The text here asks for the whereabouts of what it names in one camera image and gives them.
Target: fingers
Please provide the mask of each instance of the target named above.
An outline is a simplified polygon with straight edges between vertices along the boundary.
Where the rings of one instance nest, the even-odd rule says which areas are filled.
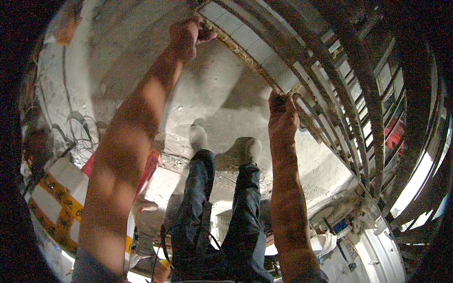
[[[207,29],[202,29],[198,33],[198,39],[197,39],[197,44],[203,43],[203,42],[208,42],[214,38],[217,37],[217,33],[207,30]]]
[[[280,96],[276,91],[272,91],[269,97],[269,110],[271,115],[282,114],[286,111],[288,96]]]
[[[294,105],[293,97],[290,96],[289,100],[285,103],[285,110],[290,113],[296,112],[296,105]]]

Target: cable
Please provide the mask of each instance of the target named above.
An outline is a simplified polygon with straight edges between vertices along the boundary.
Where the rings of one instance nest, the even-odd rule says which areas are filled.
[[[157,248],[157,253],[156,255],[154,256],[154,265],[153,265],[153,274],[151,274],[151,282],[154,283],[154,272],[155,272],[155,268],[156,268],[156,263],[157,263],[157,254],[159,253],[159,249],[160,249],[160,246]]]
[[[156,268],[156,263],[157,263],[157,254],[159,253],[159,249],[160,247],[162,247],[162,250],[164,251],[164,255],[165,255],[165,258],[166,260],[169,262],[170,264],[170,267],[174,268],[173,265],[171,264],[171,261],[170,261],[170,258],[168,256],[168,253],[167,253],[167,247],[165,245],[165,237],[167,237],[167,234],[173,230],[174,228],[176,228],[176,226],[178,226],[179,224],[175,224],[173,225],[172,227],[168,228],[167,232],[165,233],[162,233],[162,231],[165,231],[165,226],[162,224],[161,228],[160,228],[160,246],[157,248],[157,253],[156,253],[156,256],[155,256],[155,259],[154,259],[154,265],[153,265],[153,273],[151,274],[151,280],[152,280],[152,283],[154,283],[154,273],[155,273],[155,268]],[[222,249],[222,247],[219,245],[219,243],[217,242],[216,238],[211,234],[210,231],[202,228],[201,226],[199,227],[200,229],[202,229],[203,231],[207,232],[212,239],[214,239],[214,242],[216,243],[217,247],[219,248],[220,252],[223,253],[225,256],[226,256],[226,253],[225,251]]]

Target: metal bar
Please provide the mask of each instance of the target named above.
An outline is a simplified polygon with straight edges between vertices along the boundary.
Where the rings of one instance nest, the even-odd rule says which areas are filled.
[[[393,158],[396,156],[396,154],[398,153],[398,151],[401,149],[401,146],[403,145],[403,142],[404,142],[404,137],[405,137],[405,134],[403,134],[403,136],[401,137],[400,139],[400,142],[397,144],[395,148],[395,152],[392,154],[392,157],[390,157],[390,159],[388,161],[386,161],[386,163],[384,164],[384,170],[387,168],[387,166],[390,164],[390,162],[393,160]]]
[[[405,113],[405,111],[401,111],[401,113],[398,115],[398,119],[396,119],[395,125],[393,125],[392,130],[387,134],[386,136],[386,141],[389,139],[390,135],[395,131],[396,126],[398,125],[398,122],[401,119],[401,116]]]
[[[310,104],[308,103],[308,101],[304,98],[303,95],[298,95],[297,96],[298,98],[300,98],[302,100],[302,102],[305,104],[305,106],[308,108],[308,110],[310,110],[310,112],[313,114],[313,117],[315,118],[316,122],[319,124],[319,126],[321,127],[321,130],[326,134],[327,136],[327,139],[329,140],[329,143],[331,144],[331,146],[334,146],[335,143],[334,141],[332,140],[332,137],[329,135],[329,133],[326,131],[326,128],[324,127],[324,124],[322,123],[322,121],[319,119],[318,115],[316,114],[315,111],[313,111],[313,108],[310,107]],[[303,109],[296,103],[296,101],[294,101],[294,105],[296,105],[296,109],[300,110],[300,111],[303,111]]]
[[[344,106],[346,114],[351,122],[352,128],[355,133],[355,137],[358,141],[357,143],[359,145],[359,151],[360,151],[360,154],[362,157],[362,163],[363,163],[363,167],[364,167],[365,173],[366,173],[365,174],[366,181],[369,182],[369,171],[368,171],[368,165],[367,165],[367,161],[366,161],[364,141],[363,141],[363,137],[361,137],[358,134],[358,133],[361,133],[362,130],[357,125],[357,117],[354,117],[355,114],[357,113],[357,110],[355,109],[355,105],[351,105],[353,103],[353,99],[351,98],[349,91],[345,87],[347,84],[340,78],[340,75],[338,74],[337,70],[333,67],[332,61],[329,58],[330,54],[328,53],[328,51],[325,49],[323,50],[323,49],[319,48],[319,46],[322,46],[321,40],[318,39],[317,37],[314,37],[312,34],[308,33],[306,30],[301,29],[300,25],[297,27],[296,30],[299,32],[299,34],[301,35],[302,38],[306,39],[305,40],[306,42],[310,42],[310,47],[312,48],[312,50],[315,51],[315,54],[320,57],[320,62],[322,64],[323,68],[326,69],[327,73],[331,76],[331,79],[335,83],[335,85],[338,85],[340,87],[340,89],[337,89],[337,93],[340,95],[341,100],[343,102],[345,102],[343,104],[343,106]],[[345,141],[346,141],[346,143],[349,143],[348,147],[351,148],[351,146],[350,146],[351,132],[349,130],[348,123],[346,122],[346,119],[343,115],[341,107],[339,107],[339,104],[337,103],[336,99],[333,99],[333,100],[335,100],[334,102],[337,107],[338,114],[342,118],[343,127],[346,129],[346,132],[347,132],[346,135],[343,134],[345,137]],[[355,159],[355,156],[353,154],[352,154],[352,156],[353,156],[354,166],[356,167],[356,171],[360,172],[357,161]]]
[[[321,82],[319,81],[318,77],[316,76],[316,74],[313,72],[313,70],[306,66],[306,65],[303,65],[303,68],[305,70],[305,72],[308,74],[308,76],[310,77],[310,79],[312,80],[312,82],[315,84],[315,86],[317,87],[318,91],[321,93],[321,96],[323,97],[323,99],[326,101],[327,103],[327,106],[328,107],[331,107],[332,109],[337,109],[337,115],[338,115],[338,118],[340,119],[340,122],[343,122],[345,123],[346,120],[344,119],[344,116],[343,116],[343,112],[341,111],[341,107],[340,105],[338,104],[338,101],[336,99],[332,100],[332,98],[329,96],[329,94],[327,93],[327,91],[325,90],[325,88],[322,86]],[[345,131],[345,129],[343,127],[340,127],[340,130],[342,131],[343,133],[343,137],[346,136],[345,134],[350,134],[350,132],[348,130]],[[343,152],[344,152],[344,157],[346,160],[348,160],[348,157],[346,156],[346,154],[348,152],[352,152],[352,147],[349,143],[349,141],[347,139],[345,139],[346,141],[346,145],[348,147],[348,151],[344,150],[343,146],[342,146],[342,143],[341,143],[341,140],[340,138],[338,137],[337,135],[337,132],[335,130],[335,128],[333,128],[333,131],[336,135],[336,138],[338,139],[338,142],[340,143],[340,147],[342,148]]]
[[[366,20],[365,26],[358,31],[357,38],[360,41],[362,41],[368,35],[368,33],[373,29],[375,23],[381,19],[381,17],[382,17],[382,14],[376,14],[376,15],[369,17]]]
[[[317,98],[314,96],[313,92],[311,91],[310,87],[308,86],[308,84],[306,83],[306,81],[305,81],[305,79],[302,77],[302,75],[301,75],[297,70],[295,70],[295,68],[294,68],[293,65],[291,65],[290,67],[291,67],[291,70],[293,70],[293,72],[295,73],[295,75],[298,77],[298,79],[300,80],[300,82],[302,83],[302,85],[307,89],[307,95],[310,95],[309,93],[311,93],[311,99],[312,99],[313,101],[317,101]],[[329,105],[332,104],[332,102],[330,101],[330,99],[329,99],[328,101],[326,101],[326,104],[327,104],[327,107],[329,107]],[[327,123],[329,124],[329,127],[330,127],[331,131],[333,132],[333,135],[335,136],[335,139],[340,143],[340,148],[341,148],[341,150],[342,150],[342,155],[343,155],[343,157],[345,158],[345,160],[348,160],[347,152],[343,149],[343,146],[342,146],[342,143],[341,143],[341,141],[340,141],[340,138],[339,138],[339,136],[338,136],[338,134],[337,134],[337,131],[335,130],[335,128],[334,128],[334,126],[333,126],[333,124],[332,124],[332,121],[330,120],[330,117],[329,117],[329,115],[328,115],[328,109],[323,109],[323,111],[324,111],[325,119],[326,119]],[[324,130],[324,132],[326,133],[327,136],[330,136],[329,133],[328,133],[326,130]],[[336,144],[335,142],[333,142],[332,140],[331,140],[331,146],[335,146],[335,149],[338,151],[338,146],[337,146],[337,144]]]
[[[398,100],[396,101],[395,111],[393,111],[392,116],[391,116],[389,121],[391,121],[392,118],[395,116],[396,111],[400,107],[400,104],[401,104],[402,100],[405,99],[405,97],[406,97],[406,89],[403,89],[403,93],[400,95],[400,97],[398,97]],[[387,127],[386,121],[387,121],[388,115],[390,114],[390,111],[391,111],[392,108],[393,107],[390,107],[387,110],[387,112],[384,114],[384,129]]]
[[[362,89],[364,91],[366,105],[371,111],[371,130],[373,132],[375,141],[375,153],[376,153],[376,179],[374,187],[380,191],[382,181],[382,170],[384,167],[383,160],[383,122],[382,122],[382,110],[381,104],[375,97],[379,97],[379,91],[376,84],[374,73],[371,71],[369,64],[370,59],[368,53],[365,51],[363,44],[356,37],[355,29],[350,23],[344,21],[347,12],[341,1],[313,1],[314,5],[321,12],[321,14],[327,18],[330,24],[334,27],[334,31],[343,40],[342,45],[345,47],[351,59],[351,68],[355,70],[356,75],[359,77]],[[388,54],[391,53],[392,48],[388,48]]]
[[[358,78],[355,77],[355,78],[352,79],[352,81],[358,81]],[[362,99],[362,98],[363,98],[363,91],[362,91],[362,93],[359,95],[359,97],[356,99],[356,101],[354,101],[354,103],[355,103],[355,104],[359,103],[360,99]]]
[[[390,44],[386,49],[386,52],[384,53],[384,55],[380,59],[379,63],[376,65],[376,67],[373,70],[374,77],[377,77],[377,75],[379,75],[379,72],[381,71],[382,67],[387,62],[387,59],[389,58],[390,54],[392,53],[393,47],[395,46],[395,42],[396,42],[396,40],[393,37],[392,41],[390,41]]]
[[[400,69],[396,70],[396,72],[393,74],[392,78],[390,79],[390,82],[389,84],[387,85],[386,87],[386,90],[382,93],[382,98],[381,98],[381,102],[383,102],[385,99],[387,99],[390,95],[388,94],[389,91],[390,91],[390,88],[393,87],[395,88],[395,86],[393,85],[393,82],[395,81],[396,79],[396,76],[398,75],[398,71]]]

